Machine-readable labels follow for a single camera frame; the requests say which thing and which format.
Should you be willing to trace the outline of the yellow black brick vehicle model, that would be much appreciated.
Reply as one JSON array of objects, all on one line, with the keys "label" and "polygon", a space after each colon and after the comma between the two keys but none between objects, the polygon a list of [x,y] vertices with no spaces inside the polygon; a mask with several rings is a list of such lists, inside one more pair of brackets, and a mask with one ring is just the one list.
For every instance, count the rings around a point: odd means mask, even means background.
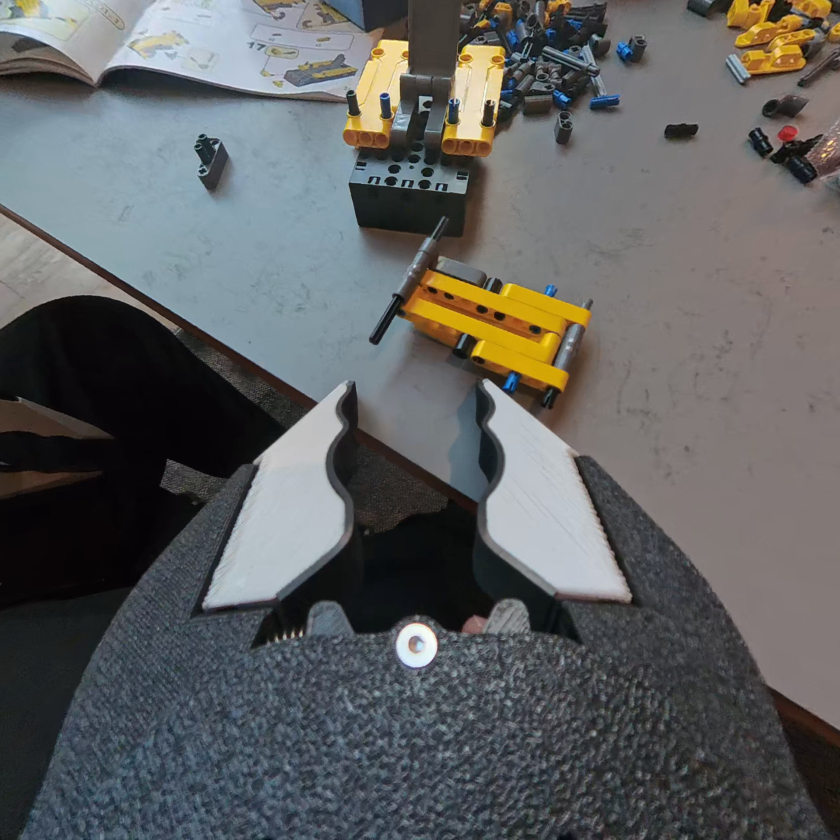
[{"label": "yellow black brick vehicle model", "polygon": [[382,39],[346,94],[357,225],[430,235],[466,224],[474,159],[492,151],[506,53],[460,46],[460,2],[409,2],[407,39]]}]

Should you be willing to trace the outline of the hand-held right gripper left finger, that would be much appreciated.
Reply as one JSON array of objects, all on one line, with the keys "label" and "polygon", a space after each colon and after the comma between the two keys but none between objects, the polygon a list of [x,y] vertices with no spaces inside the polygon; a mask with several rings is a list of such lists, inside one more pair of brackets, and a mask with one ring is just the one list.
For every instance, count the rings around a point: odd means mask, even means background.
[{"label": "hand-held right gripper left finger", "polygon": [[361,542],[348,490],[358,396],[344,381],[254,462],[202,609],[340,599],[362,582]]}]

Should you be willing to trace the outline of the person's black trousers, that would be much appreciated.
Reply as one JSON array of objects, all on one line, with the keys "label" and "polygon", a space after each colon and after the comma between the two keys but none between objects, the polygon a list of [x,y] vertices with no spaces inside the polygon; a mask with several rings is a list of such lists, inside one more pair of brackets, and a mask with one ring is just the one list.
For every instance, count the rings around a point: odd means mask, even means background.
[{"label": "person's black trousers", "polygon": [[2,328],[2,399],[99,427],[111,442],[2,441],[2,470],[101,470],[1,502],[2,608],[135,583],[196,509],[169,462],[226,480],[285,428],[145,312],[66,297]]}]

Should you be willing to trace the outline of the building instruction booklet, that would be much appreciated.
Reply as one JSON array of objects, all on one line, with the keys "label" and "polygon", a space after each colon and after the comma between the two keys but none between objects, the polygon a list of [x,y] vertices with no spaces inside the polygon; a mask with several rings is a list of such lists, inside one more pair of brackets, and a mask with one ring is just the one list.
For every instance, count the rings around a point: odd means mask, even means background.
[{"label": "building instruction booklet", "polygon": [[336,2],[2,1],[1,73],[48,72],[99,87],[147,70],[231,91],[343,100],[383,28]]}]

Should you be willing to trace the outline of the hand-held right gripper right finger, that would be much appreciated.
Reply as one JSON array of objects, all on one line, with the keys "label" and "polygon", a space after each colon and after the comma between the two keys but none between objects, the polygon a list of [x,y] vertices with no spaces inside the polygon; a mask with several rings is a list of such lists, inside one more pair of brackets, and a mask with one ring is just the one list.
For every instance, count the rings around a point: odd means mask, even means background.
[{"label": "hand-held right gripper right finger", "polygon": [[487,479],[473,550],[481,588],[533,612],[554,601],[630,603],[576,451],[490,380],[476,386],[476,423]]}]

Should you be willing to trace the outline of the cluster of yellow bricks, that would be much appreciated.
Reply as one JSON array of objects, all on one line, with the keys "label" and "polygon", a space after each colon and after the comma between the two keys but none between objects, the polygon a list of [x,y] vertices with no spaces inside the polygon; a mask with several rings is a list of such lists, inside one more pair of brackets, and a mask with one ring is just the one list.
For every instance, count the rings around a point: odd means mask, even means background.
[{"label": "cluster of yellow bricks", "polygon": [[808,87],[838,69],[839,2],[721,2],[730,29],[738,32],[725,64],[742,87],[751,79],[801,71]]}]

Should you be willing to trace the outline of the bag of red black parts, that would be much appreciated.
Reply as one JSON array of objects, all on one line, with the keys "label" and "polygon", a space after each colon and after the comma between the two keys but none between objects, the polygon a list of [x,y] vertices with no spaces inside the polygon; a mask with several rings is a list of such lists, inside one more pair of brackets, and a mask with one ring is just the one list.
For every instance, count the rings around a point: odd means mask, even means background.
[{"label": "bag of red black parts", "polygon": [[799,184],[838,192],[838,119],[817,123],[815,116],[812,98],[801,91],[774,96],[762,104],[763,122],[747,132],[745,144]]}]

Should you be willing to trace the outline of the black grey axle rod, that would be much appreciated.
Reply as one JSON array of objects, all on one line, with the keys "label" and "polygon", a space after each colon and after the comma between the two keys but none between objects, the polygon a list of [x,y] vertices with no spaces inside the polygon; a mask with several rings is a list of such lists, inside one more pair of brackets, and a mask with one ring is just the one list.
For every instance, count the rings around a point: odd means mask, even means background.
[{"label": "black grey axle rod", "polygon": [[403,275],[399,288],[392,294],[391,301],[371,333],[369,341],[372,345],[378,345],[382,341],[392,322],[410,301],[411,296],[425,278],[426,273],[436,266],[439,256],[440,240],[446,232],[448,222],[449,218],[442,216],[433,233],[427,236],[419,247],[413,262]]}]

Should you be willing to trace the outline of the grey desk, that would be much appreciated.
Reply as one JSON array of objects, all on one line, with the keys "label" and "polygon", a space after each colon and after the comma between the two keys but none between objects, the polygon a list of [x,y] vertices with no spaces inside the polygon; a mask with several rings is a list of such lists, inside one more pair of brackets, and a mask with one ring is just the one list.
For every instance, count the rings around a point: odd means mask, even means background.
[{"label": "grey desk", "polygon": [[[734,34],[686,2],[609,2],[614,112],[518,115],[474,170],[443,251],[594,300],[540,421],[594,457],[707,577],[764,679],[838,726],[838,195],[754,155],[762,104]],[[478,498],[475,371],[394,323],[369,335],[421,236],[358,227],[340,103],[252,98],[155,73],[92,89],[2,79],[2,209],[246,359],[301,402],[355,380],[360,429]],[[669,123],[697,123],[668,142]],[[199,134],[228,161],[197,177]]]}]

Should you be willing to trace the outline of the pile of small bricks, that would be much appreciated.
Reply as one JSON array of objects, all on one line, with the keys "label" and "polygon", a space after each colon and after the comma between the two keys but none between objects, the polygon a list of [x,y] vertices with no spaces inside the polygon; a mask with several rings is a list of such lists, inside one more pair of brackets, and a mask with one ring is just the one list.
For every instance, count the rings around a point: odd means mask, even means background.
[{"label": "pile of small bricks", "polygon": [[556,144],[571,141],[571,108],[621,99],[607,90],[601,60],[611,50],[608,2],[462,2],[453,97],[443,152],[486,157],[518,114],[553,117]]}]

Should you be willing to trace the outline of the dark grey angled beam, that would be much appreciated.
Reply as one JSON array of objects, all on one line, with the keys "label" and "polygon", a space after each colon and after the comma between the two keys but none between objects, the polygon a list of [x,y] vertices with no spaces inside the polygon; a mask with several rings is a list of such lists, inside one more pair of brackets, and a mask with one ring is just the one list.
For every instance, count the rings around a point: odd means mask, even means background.
[{"label": "dark grey angled beam", "polygon": [[221,181],[228,162],[228,153],[224,143],[201,133],[194,143],[194,151],[199,159],[197,177],[206,190],[213,192]]}]

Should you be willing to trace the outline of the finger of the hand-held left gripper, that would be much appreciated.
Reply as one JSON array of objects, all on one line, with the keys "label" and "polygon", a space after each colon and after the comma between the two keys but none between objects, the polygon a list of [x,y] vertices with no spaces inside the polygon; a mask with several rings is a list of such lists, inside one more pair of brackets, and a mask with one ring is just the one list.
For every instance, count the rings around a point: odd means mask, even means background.
[{"label": "finger of the hand-held left gripper", "polygon": [[101,470],[53,471],[37,470],[1,471],[1,501],[21,497],[40,491],[68,487],[93,480],[102,474]]},{"label": "finger of the hand-held left gripper", "polygon": [[6,444],[39,444],[56,438],[73,443],[114,440],[95,425],[17,396],[1,400],[1,435]]}]

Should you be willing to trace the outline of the yellow brick panel piece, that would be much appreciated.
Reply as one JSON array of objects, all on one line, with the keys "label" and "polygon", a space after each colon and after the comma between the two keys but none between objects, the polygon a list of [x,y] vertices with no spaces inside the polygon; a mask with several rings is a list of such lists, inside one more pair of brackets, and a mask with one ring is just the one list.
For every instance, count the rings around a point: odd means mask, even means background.
[{"label": "yellow brick panel piece", "polygon": [[440,256],[396,314],[458,359],[498,375],[504,392],[538,392],[550,410],[592,319],[592,299],[576,306],[557,294],[553,284],[536,291]]}]

